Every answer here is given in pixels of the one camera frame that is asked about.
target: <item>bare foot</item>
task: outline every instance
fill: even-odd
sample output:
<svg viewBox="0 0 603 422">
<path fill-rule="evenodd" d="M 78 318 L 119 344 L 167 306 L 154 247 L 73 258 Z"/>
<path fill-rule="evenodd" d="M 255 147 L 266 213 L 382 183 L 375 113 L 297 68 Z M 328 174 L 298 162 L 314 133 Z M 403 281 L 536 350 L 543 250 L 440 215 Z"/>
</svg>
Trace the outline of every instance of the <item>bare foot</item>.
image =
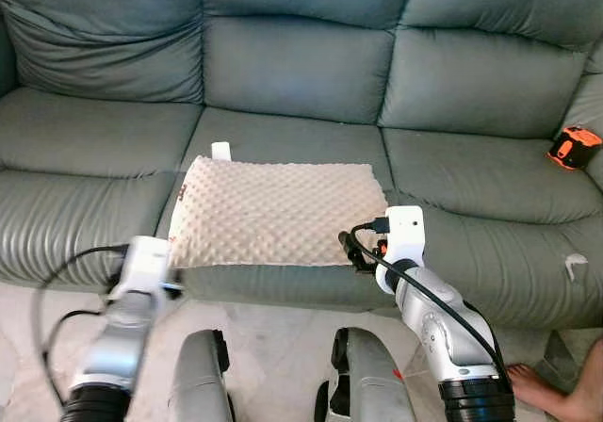
<svg viewBox="0 0 603 422">
<path fill-rule="evenodd" d="M 555 389 L 538 376 L 528 365 L 518 364 L 507 367 L 515 396 L 545 411 L 562 422 L 600 422 L 598 415 L 578 405 L 572 396 Z"/>
</svg>

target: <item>sofa backrest cushion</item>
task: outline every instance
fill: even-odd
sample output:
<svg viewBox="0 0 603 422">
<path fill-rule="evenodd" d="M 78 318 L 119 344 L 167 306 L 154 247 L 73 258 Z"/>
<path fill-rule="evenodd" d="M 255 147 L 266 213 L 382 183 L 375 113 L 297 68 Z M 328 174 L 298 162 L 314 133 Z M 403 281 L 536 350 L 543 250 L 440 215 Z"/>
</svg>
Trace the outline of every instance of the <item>sofa backrest cushion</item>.
<svg viewBox="0 0 603 422">
<path fill-rule="evenodd" d="M 89 98 L 200 102 L 201 0 L 2 0 L 22 82 Z"/>
<path fill-rule="evenodd" d="M 205 102 L 374 123 L 404 0 L 204 0 Z"/>
<path fill-rule="evenodd" d="M 380 125 L 550 138 L 603 0 L 408 0 Z"/>
</svg>

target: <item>sofa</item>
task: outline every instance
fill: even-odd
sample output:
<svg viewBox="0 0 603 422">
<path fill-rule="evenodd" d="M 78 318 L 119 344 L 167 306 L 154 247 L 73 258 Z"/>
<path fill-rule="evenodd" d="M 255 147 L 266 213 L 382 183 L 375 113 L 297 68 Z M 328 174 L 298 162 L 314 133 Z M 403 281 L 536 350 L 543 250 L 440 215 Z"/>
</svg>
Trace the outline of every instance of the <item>sofa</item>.
<svg viewBox="0 0 603 422">
<path fill-rule="evenodd" d="M 368 163 L 426 263 L 499 326 L 603 324 L 603 0 L 0 0 L 0 280 L 167 237 L 199 154 Z M 566 266 L 581 254 L 588 264 Z M 97 291 L 110 258 L 57 288 Z M 376 311 L 351 267 L 184 270 L 189 295 Z"/>
</svg>

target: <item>white floor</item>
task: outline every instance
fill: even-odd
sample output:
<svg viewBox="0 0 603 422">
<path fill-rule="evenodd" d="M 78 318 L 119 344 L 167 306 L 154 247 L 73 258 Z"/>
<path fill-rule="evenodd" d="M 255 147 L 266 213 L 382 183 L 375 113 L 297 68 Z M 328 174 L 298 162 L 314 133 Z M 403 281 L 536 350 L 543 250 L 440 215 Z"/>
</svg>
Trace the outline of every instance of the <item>white floor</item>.
<svg viewBox="0 0 603 422">
<path fill-rule="evenodd" d="M 0 284 L 0 421 L 58 421 L 55 401 L 41 375 L 31 343 L 31 289 Z M 44 319 L 49 326 L 72 309 L 98 306 L 91 294 L 48 292 Z M 415 335 L 393 318 L 293 308 L 181 300 L 158 323 L 148 349 L 129 421 L 167 420 L 167 401 L 180 346 L 189 333 L 222 329 L 231 368 L 226 383 L 240 422 L 311 422 L 319 384 L 327 379 L 336 330 L 358 326 L 376 333 L 405 370 L 409 393 L 422 421 L 445 420 L 435 381 L 415 355 Z M 63 330 L 53 358 L 63 389 L 99 320 L 81 318 Z M 533 364 L 544 351 L 546 333 L 499 333 L 508 362 Z M 519 422 L 541 422 L 543 413 L 519 405 Z"/>
</svg>

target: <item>orange object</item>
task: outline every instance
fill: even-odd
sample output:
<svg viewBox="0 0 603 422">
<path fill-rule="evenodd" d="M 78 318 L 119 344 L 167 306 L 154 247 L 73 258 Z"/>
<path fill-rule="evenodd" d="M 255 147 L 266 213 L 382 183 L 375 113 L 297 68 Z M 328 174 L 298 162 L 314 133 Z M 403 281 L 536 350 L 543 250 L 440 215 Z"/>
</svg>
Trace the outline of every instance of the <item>orange object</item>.
<svg viewBox="0 0 603 422">
<path fill-rule="evenodd" d="M 582 127 L 566 127 L 548 156 L 568 170 L 584 168 L 603 145 L 603 138 Z"/>
</svg>

